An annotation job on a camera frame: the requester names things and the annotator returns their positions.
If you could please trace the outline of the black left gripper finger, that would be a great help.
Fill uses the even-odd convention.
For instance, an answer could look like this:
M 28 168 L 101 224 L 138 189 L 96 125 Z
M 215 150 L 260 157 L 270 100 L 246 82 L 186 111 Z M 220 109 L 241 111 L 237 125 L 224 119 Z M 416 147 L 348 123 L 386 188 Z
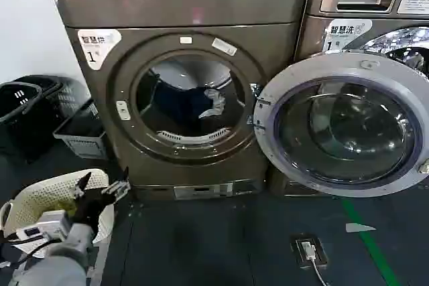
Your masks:
M 92 172 L 90 171 L 78 180 L 77 184 L 74 187 L 75 200 L 80 199 L 81 197 L 84 196 L 84 191 L 91 178 L 91 175 L 92 175 Z
M 129 168 L 123 170 L 123 174 L 119 180 L 114 181 L 111 185 L 101 191 L 101 200 L 103 204 L 115 204 L 120 199 L 124 198 L 129 190 Z

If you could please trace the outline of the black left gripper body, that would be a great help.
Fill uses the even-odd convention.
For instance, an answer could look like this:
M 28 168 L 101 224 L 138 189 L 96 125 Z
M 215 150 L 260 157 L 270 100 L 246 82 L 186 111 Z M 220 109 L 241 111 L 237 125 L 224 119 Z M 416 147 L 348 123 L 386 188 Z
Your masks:
M 85 190 L 84 194 L 75 200 L 76 212 L 72 217 L 72 222 L 74 224 L 85 224 L 93 230 L 97 230 L 99 216 L 115 200 L 116 198 L 113 194 L 102 193 L 101 188 Z

